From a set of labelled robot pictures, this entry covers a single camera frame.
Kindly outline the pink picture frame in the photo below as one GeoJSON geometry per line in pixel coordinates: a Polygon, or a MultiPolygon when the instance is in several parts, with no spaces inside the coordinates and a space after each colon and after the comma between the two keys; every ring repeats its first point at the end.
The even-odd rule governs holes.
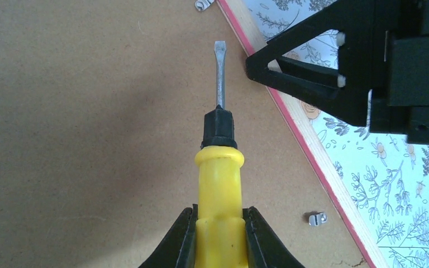
{"type": "Polygon", "coordinates": [[[218,6],[0,1],[0,267],[137,267],[198,199],[213,53],[255,206],[306,267],[386,267],[339,179],[333,204],[218,6]],[[325,224],[308,216],[325,212],[325,224]]]}

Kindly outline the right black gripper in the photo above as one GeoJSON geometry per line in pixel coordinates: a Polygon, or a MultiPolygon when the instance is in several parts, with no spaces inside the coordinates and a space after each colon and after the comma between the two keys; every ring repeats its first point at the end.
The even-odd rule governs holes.
{"type": "Polygon", "coordinates": [[[336,1],[250,55],[246,72],[353,126],[366,126],[373,88],[370,131],[429,145],[429,1],[336,1]],[[285,56],[328,30],[344,41],[336,69],[285,56]]]}

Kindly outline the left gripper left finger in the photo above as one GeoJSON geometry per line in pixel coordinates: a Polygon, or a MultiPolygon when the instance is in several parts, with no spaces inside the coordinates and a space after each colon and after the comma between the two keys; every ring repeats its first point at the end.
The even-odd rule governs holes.
{"type": "Polygon", "coordinates": [[[183,209],[153,253],[139,268],[194,268],[198,206],[183,209]]]}

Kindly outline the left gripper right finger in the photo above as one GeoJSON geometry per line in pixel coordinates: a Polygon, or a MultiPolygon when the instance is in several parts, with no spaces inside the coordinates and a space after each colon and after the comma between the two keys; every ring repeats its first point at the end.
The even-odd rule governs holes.
{"type": "Polygon", "coordinates": [[[304,268],[285,247],[259,210],[243,209],[249,268],[304,268]]]}

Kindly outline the yellow screwdriver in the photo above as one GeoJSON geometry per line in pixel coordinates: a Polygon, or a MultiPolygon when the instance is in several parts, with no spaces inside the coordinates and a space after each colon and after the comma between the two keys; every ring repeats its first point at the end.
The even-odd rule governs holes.
{"type": "Polygon", "coordinates": [[[199,169],[196,267],[247,267],[240,169],[234,119],[225,103],[225,41],[214,43],[216,107],[204,116],[199,169]]]}

